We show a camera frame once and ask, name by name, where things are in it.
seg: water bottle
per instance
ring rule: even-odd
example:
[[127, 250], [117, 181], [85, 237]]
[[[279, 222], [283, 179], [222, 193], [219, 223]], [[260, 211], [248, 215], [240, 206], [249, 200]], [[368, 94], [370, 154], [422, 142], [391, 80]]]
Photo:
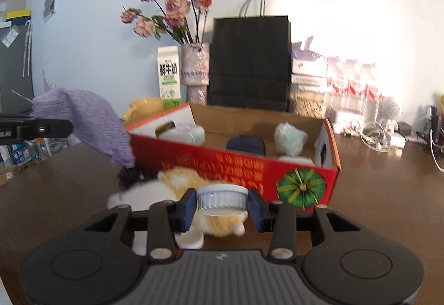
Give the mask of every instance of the water bottle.
[[344, 65], [339, 57], [336, 64], [331, 66], [331, 87], [330, 100], [328, 105], [328, 117], [332, 113], [341, 110], [346, 105], [348, 81], [344, 78]]
[[358, 60], [347, 60], [345, 64], [348, 76], [348, 98], [346, 108], [354, 112], [363, 112], [363, 103], [365, 97], [365, 81], [361, 76], [362, 66]]
[[371, 65], [370, 76], [367, 81], [364, 101], [364, 114], [367, 122], [375, 122], [378, 119], [380, 100], [382, 98], [381, 89], [377, 83], [376, 66]]

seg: silver screw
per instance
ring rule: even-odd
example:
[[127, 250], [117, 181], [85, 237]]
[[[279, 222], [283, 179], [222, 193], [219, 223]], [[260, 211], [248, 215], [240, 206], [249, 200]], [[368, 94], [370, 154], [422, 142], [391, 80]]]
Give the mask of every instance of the silver screw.
[[288, 260], [293, 257], [293, 251], [285, 247], [278, 247], [271, 251], [271, 255], [278, 260]]
[[156, 260], [165, 260], [170, 258], [173, 253], [165, 247], [158, 247], [150, 251], [150, 256]]

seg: orange and white plush cat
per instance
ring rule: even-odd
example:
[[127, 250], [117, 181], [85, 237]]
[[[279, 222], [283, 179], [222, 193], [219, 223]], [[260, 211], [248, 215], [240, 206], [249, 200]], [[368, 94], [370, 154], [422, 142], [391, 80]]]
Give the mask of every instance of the orange and white plush cat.
[[[208, 181], [201, 178], [195, 170], [183, 167], [176, 167], [172, 170], [159, 172], [156, 181], [139, 182], [131, 189], [112, 195], [108, 200], [108, 208], [119, 204], [129, 204], [133, 211], [147, 210], [152, 204], [164, 200], [178, 201], [185, 191], [192, 187], [199, 189], [209, 184], [222, 183], [220, 181]], [[247, 213], [237, 216], [208, 216], [196, 211], [191, 223], [190, 231], [213, 235], [219, 238], [235, 234], [242, 236], [245, 233], [244, 221]], [[181, 245], [180, 237], [176, 236], [179, 246], [187, 248], [186, 244]], [[133, 251], [138, 255], [146, 255], [147, 232], [136, 232], [133, 242]]]

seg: black paper bag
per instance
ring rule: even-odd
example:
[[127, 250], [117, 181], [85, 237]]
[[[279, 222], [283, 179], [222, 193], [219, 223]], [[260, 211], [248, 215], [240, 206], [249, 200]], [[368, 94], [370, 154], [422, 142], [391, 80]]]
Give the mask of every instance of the black paper bag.
[[287, 111], [290, 53], [288, 16], [215, 19], [207, 103]]

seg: glittery vase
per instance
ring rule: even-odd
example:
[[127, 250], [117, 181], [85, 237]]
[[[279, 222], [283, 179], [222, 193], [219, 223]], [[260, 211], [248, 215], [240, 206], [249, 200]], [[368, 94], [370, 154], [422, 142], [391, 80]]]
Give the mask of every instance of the glittery vase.
[[206, 104], [207, 86], [189, 86], [186, 88], [186, 101], [188, 103]]
[[186, 100], [190, 103], [206, 103], [206, 87], [209, 84], [210, 45], [208, 43], [182, 44], [180, 83], [187, 86]]

